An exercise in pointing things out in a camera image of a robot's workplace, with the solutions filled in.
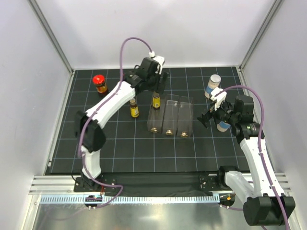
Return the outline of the blue-label spice jar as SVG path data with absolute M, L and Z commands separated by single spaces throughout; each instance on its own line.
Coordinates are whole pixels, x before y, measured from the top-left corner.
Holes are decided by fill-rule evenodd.
M 220 131 L 220 132 L 226 132 L 229 127 L 230 127 L 230 124 L 224 122 L 224 121 L 220 121 L 218 124 L 217 124 L 217 129 Z
M 218 74 L 213 74 L 210 76 L 207 87 L 205 89 L 205 97 L 210 98 L 211 92 L 219 86 L 221 82 L 221 77 Z

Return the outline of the small yellow-label bottle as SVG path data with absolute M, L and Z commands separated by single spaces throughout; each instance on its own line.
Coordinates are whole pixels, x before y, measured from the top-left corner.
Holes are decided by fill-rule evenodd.
M 160 106 L 161 106 L 160 94 L 157 93 L 157 92 L 153 93 L 152 106 L 153 106 L 154 109 L 159 109 Z
M 137 118 L 139 116 L 139 109 L 136 104 L 136 99 L 130 99 L 130 114 L 132 117 Z

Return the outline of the red-lid sauce jar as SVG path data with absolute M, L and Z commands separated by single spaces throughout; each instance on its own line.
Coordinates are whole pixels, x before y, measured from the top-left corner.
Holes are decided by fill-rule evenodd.
M 100 96 L 108 94 L 108 87 L 106 85 L 106 79 L 103 75 L 97 74 L 93 76 L 92 82 Z

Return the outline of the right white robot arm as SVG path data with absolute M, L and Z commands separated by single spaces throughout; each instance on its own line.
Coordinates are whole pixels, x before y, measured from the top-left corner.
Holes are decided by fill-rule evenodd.
M 222 190 L 231 188 L 243 203 L 243 214 L 250 226 L 281 226 L 289 229 L 295 201 L 284 193 L 280 186 L 267 151 L 260 124 L 254 121 L 254 101 L 246 95 L 239 95 L 235 103 L 226 101 L 225 96 L 211 96 L 211 107 L 199 117 L 199 121 L 210 127 L 213 119 L 230 125 L 242 149 L 251 173 L 248 182 L 235 166 L 221 166 L 217 171 L 216 184 Z

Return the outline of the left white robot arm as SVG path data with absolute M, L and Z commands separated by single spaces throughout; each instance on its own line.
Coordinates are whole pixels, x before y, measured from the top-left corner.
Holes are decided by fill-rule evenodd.
M 132 71 L 120 70 L 120 79 L 114 89 L 99 103 L 75 115 L 75 136 L 78 157 L 82 159 L 81 184 L 91 192 L 101 186 L 100 151 L 106 142 L 104 127 L 109 119 L 127 102 L 143 91 L 163 93 L 169 76 L 163 71 L 165 58 L 145 57 Z

